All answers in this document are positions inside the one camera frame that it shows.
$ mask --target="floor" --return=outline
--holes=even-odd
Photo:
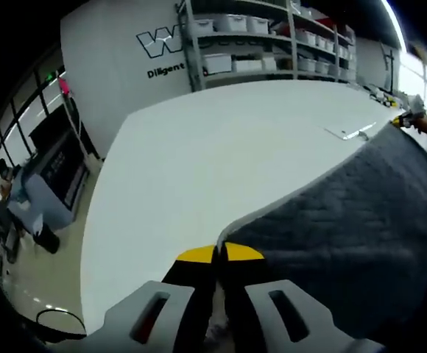
[[[42,310],[66,310],[82,318],[80,298],[80,261],[82,238],[97,175],[90,175],[85,183],[75,222],[56,234],[60,248],[50,254],[35,245],[30,235],[20,240],[17,261],[5,263],[3,289],[15,309],[35,320]],[[70,333],[85,333],[76,318],[55,311],[43,313],[39,320],[53,329]]]

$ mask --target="shelving unit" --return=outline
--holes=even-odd
[[[337,32],[337,28],[331,29],[318,21],[299,15],[292,11],[290,1],[283,0],[283,6],[270,4],[258,0],[182,0],[175,6],[178,23],[180,25],[181,39],[183,41],[184,54],[186,56],[186,67],[188,69],[189,82],[192,91],[204,90],[212,82],[221,80],[232,80],[241,78],[258,79],[277,79],[291,78],[299,79],[300,77],[313,77],[314,79],[334,80],[335,82],[346,82],[339,77],[340,63],[347,67],[347,60],[339,57],[339,46],[347,48],[352,44],[351,40]],[[267,18],[275,23],[288,24],[290,37],[276,34],[256,34],[251,32],[212,32],[205,35],[195,35],[191,28],[196,18],[194,16],[211,15],[211,14],[237,14],[250,15],[259,18]],[[314,34],[320,35],[328,40],[332,40],[335,45],[335,51],[330,52],[318,46],[313,46],[301,41],[295,37],[295,29],[301,28]],[[204,46],[212,43],[254,41],[267,48],[264,53],[267,56],[276,58],[289,58],[292,61],[292,69],[276,71],[245,71],[245,72],[226,72],[205,76],[202,65],[202,51]],[[275,46],[282,51],[280,54],[275,53],[271,48]],[[299,71],[298,49],[306,49],[316,57],[323,58],[335,66],[335,74],[319,74],[309,71]]]

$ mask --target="white wall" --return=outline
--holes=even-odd
[[[399,50],[384,45],[384,51],[389,54],[393,50],[394,59],[394,90],[398,88],[398,69],[400,67]],[[368,84],[385,88],[387,72],[381,44],[374,40],[356,38],[356,55],[358,60],[357,76]]]
[[[166,31],[177,24],[176,2],[93,0],[61,21],[66,79],[102,157],[130,113],[191,92],[186,69],[151,79],[147,73],[185,63],[179,35]]]

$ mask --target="window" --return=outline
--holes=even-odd
[[[427,65],[408,53],[400,54],[398,90],[410,96],[419,94],[427,110]]]
[[[36,68],[41,82],[46,81],[46,87],[43,89],[42,94],[49,113],[52,113],[63,104],[58,81],[56,79],[52,80],[51,76],[56,71],[59,71],[61,76],[64,76],[65,72],[63,70],[61,49],[54,51]],[[35,152],[35,146],[29,136],[35,127],[46,118],[38,90],[35,73],[32,72],[13,97],[15,112],[16,114],[20,113],[16,117],[18,125],[15,123],[16,119],[11,104],[6,106],[2,117],[0,117],[0,130],[3,137],[1,139],[0,135],[0,159],[3,158],[9,167],[23,165],[30,158],[30,153]]]
[[[15,110],[19,111],[30,96],[37,90],[35,75],[31,74],[14,96]]]

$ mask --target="wall logo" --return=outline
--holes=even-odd
[[[140,33],[137,39],[151,59],[162,57],[166,52],[172,54],[183,50],[178,24],[171,31],[165,26],[157,28],[154,35],[151,32]]]
[[[186,66],[184,65],[184,63],[181,63],[173,66],[168,66],[166,68],[155,68],[153,70],[148,70],[147,74],[148,78],[152,79],[153,77],[167,76],[170,72],[182,70],[185,68]]]

